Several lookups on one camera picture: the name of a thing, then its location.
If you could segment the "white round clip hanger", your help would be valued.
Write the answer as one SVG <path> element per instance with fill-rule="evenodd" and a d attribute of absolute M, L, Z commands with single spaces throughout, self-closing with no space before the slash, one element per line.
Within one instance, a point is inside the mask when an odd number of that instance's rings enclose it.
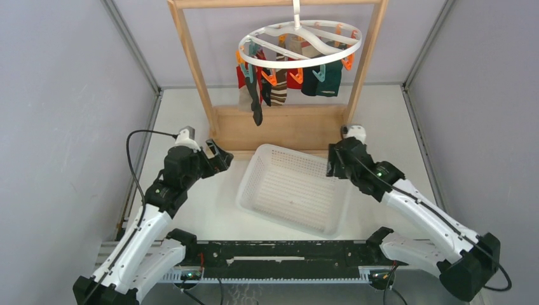
<path fill-rule="evenodd" d="M 300 2 L 292 3 L 292 21 L 261 27 L 240 40 L 236 51 L 239 64 L 300 69 L 353 60 L 362 46 L 362 33 L 357 27 L 329 20 L 302 20 Z"/>

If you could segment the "red sock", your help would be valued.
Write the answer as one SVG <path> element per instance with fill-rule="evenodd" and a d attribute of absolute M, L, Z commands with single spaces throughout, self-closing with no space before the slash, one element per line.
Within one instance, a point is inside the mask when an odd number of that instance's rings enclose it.
<path fill-rule="evenodd" d="M 238 81 L 238 89 L 245 87 L 245 80 L 250 80 L 249 70 L 246 64 L 238 64 L 236 66 L 236 75 Z"/>

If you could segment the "white perforated plastic basket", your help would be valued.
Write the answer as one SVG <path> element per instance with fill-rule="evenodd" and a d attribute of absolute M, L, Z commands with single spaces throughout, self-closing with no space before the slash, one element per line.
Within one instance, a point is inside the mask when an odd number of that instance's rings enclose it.
<path fill-rule="evenodd" d="M 247 165 L 236 205 L 275 224 L 333 239 L 343 227 L 351 185 L 326 173 L 323 157 L 263 144 Z"/>

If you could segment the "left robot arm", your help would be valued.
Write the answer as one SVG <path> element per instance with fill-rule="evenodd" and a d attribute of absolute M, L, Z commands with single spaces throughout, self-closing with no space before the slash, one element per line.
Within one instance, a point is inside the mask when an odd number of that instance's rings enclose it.
<path fill-rule="evenodd" d="M 152 287 L 178 263 L 190 265 L 199 255 L 195 235 L 174 229 L 160 251 L 147 257 L 158 235 L 168 227 L 187 201 L 189 189 L 200 179 L 225 172 L 233 154 L 212 139 L 206 141 L 209 158 L 193 140 L 178 140 L 163 161 L 163 169 L 144 195 L 144 204 L 106 261 L 73 285 L 77 304 L 141 304 Z"/>

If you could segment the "navy sock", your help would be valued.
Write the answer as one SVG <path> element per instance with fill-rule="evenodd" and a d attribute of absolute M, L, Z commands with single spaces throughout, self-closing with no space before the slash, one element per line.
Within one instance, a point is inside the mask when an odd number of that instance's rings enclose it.
<path fill-rule="evenodd" d="M 320 71 L 320 66 L 316 65 L 313 67 L 304 67 L 303 68 L 303 83 L 301 88 L 301 93 L 310 97 L 316 96 L 317 86 L 319 80 L 316 77 Z"/>

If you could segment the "brown striped sock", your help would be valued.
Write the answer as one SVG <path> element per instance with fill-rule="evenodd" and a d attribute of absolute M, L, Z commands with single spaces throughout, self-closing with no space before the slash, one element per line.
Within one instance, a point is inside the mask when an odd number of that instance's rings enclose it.
<path fill-rule="evenodd" d="M 286 69 L 276 69 L 276 85 L 272 86 L 270 93 L 271 105 L 283 105 L 287 99 Z"/>

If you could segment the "beige reindeer sock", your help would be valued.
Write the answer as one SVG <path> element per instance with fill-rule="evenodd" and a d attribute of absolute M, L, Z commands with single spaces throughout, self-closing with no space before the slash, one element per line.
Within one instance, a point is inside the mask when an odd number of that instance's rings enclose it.
<path fill-rule="evenodd" d="M 249 93 L 249 89 L 247 86 L 242 86 L 239 88 L 238 110 L 242 112 L 252 112 L 251 103 L 252 97 Z"/>

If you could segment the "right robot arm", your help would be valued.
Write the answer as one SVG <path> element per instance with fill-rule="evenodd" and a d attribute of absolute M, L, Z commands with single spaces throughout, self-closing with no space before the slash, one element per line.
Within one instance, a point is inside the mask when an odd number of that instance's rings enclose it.
<path fill-rule="evenodd" d="M 459 224 L 428 201 L 402 171 L 388 161 L 373 161 L 366 149 L 354 137 L 329 145 L 326 175 L 349 180 L 361 193 L 400 212 L 429 240 L 413 241 L 382 227 L 367 247 L 370 261 L 384 264 L 390 259 L 415 266 L 438 277 L 457 299 L 472 301 L 501 269 L 500 240 Z"/>

